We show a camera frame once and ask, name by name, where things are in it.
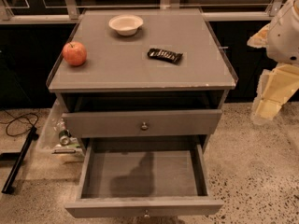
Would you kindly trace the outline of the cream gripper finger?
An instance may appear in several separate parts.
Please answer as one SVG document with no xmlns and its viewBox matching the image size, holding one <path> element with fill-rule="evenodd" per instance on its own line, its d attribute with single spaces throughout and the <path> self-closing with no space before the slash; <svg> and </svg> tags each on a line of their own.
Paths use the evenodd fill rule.
<svg viewBox="0 0 299 224">
<path fill-rule="evenodd" d="M 254 34 L 249 38 L 247 45 L 256 49 L 265 48 L 267 46 L 268 31 L 269 31 L 269 24 L 266 24 L 256 34 Z"/>
<path fill-rule="evenodd" d="M 299 90 L 299 66 L 278 63 L 272 70 L 264 69 L 259 78 L 257 96 L 253 100 L 251 120 L 263 125 Z"/>
</svg>

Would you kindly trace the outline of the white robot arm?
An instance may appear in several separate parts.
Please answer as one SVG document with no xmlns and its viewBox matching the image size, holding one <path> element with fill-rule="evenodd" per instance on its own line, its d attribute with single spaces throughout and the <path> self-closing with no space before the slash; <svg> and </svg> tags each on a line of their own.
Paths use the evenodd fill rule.
<svg viewBox="0 0 299 224">
<path fill-rule="evenodd" d="M 287 0 L 247 45 L 265 48 L 267 57 L 277 62 L 274 69 L 263 70 L 253 100 L 251 120 L 262 125 L 272 120 L 299 90 L 299 0 Z"/>
</svg>

